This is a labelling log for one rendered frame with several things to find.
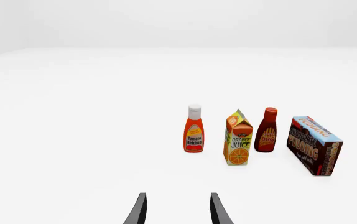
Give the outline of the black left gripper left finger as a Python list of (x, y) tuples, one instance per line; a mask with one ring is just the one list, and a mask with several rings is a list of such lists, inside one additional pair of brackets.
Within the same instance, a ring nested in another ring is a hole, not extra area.
[(145, 224), (147, 214), (147, 195), (145, 192), (139, 194), (130, 214), (123, 224)]

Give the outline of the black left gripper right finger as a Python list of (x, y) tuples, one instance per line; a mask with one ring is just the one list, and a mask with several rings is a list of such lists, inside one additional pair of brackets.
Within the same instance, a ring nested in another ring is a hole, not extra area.
[(212, 224), (234, 224), (215, 192), (210, 195), (210, 214)]

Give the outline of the orange juice carton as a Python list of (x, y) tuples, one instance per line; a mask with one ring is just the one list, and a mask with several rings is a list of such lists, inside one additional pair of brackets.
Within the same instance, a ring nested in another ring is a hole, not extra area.
[(229, 166), (248, 163), (252, 134), (253, 127), (239, 109), (226, 119), (223, 155)]

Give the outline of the tomato ketchup bottle white cap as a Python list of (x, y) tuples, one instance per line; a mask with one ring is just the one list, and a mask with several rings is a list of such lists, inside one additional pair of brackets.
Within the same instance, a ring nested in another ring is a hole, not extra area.
[(204, 128), (201, 119), (201, 106), (188, 106), (188, 119), (183, 133), (183, 148), (185, 152), (202, 152), (204, 147)]

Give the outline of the BBQ sauce bottle red cap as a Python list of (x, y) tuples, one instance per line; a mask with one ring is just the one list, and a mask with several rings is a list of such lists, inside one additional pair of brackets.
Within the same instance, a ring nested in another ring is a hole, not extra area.
[(264, 118), (257, 129), (254, 148), (257, 152), (272, 152), (276, 143), (277, 109), (266, 108)]

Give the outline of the chocolate pudding box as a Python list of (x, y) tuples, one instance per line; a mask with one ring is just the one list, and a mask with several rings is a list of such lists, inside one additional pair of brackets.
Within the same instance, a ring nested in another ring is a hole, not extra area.
[(311, 117), (293, 117), (287, 147), (314, 176), (330, 176), (343, 141)]

